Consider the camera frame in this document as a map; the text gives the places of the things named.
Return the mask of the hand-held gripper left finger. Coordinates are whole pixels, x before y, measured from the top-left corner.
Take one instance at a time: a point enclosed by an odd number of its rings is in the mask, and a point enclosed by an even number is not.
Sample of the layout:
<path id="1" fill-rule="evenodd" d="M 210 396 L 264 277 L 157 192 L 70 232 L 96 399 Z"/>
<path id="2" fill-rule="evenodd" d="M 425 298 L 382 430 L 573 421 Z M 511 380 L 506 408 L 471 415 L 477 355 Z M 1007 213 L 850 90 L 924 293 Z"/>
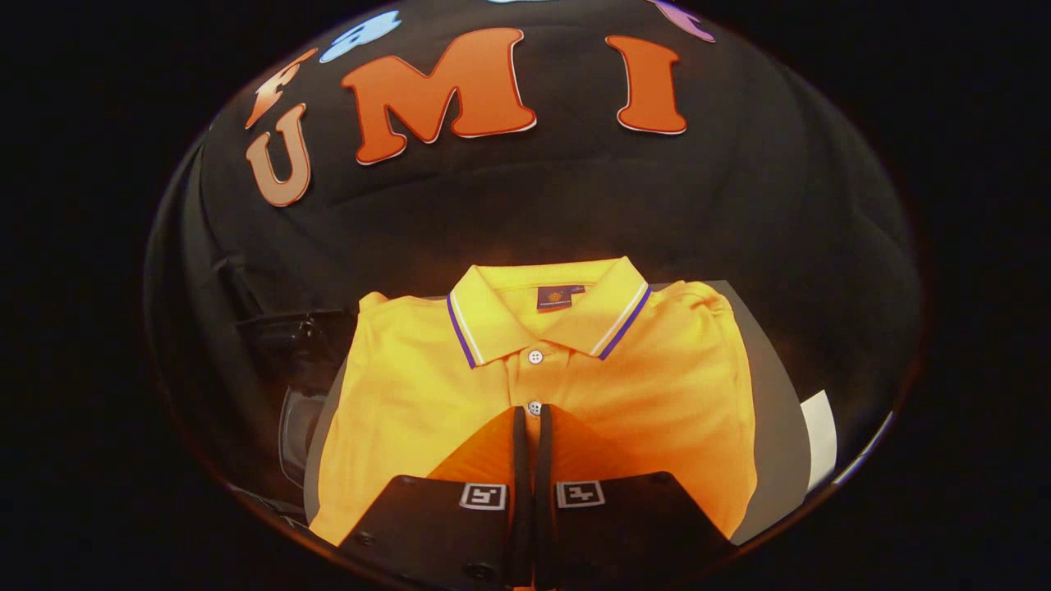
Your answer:
<path id="1" fill-rule="evenodd" d="M 339 553 L 412 590 L 530 586 L 526 411 L 489 420 L 425 476 L 384 486 Z"/>

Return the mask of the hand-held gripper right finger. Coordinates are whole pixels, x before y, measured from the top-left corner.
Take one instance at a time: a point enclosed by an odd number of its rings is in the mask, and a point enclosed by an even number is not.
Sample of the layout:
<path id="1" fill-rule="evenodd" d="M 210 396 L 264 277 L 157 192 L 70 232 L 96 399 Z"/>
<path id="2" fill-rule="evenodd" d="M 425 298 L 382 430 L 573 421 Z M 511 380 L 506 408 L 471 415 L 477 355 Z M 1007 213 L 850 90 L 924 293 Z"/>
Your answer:
<path id="1" fill-rule="evenodd" d="M 544 405 L 535 464 L 538 590 L 671 590 L 733 545 L 678 478 Z"/>

